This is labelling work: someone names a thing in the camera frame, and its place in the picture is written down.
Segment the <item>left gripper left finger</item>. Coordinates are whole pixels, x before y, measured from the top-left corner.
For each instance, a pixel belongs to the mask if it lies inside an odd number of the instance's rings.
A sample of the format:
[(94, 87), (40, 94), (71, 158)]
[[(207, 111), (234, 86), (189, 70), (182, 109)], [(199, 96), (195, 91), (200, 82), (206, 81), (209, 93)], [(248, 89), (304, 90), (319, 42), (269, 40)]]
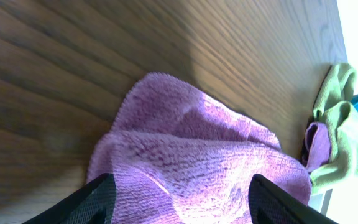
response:
[(110, 224), (116, 196), (114, 176), (104, 173), (24, 224)]

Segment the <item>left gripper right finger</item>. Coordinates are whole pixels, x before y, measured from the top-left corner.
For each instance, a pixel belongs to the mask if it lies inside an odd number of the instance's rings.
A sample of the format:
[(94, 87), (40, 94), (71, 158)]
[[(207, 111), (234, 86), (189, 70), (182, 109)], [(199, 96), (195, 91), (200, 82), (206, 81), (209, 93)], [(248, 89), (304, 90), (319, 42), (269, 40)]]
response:
[(253, 224), (336, 224), (260, 174), (252, 177), (248, 202)]

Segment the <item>purple microfibre cloth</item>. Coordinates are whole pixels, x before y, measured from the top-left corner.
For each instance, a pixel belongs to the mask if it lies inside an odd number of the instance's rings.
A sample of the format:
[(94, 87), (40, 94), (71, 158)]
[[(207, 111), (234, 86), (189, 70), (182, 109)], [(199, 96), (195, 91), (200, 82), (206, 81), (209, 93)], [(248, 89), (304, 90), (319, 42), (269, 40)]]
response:
[(116, 183), (113, 223), (250, 223), (255, 174), (301, 203), (311, 195), (308, 172), (273, 132), (165, 73), (126, 95), (87, 178), (103, 173)]

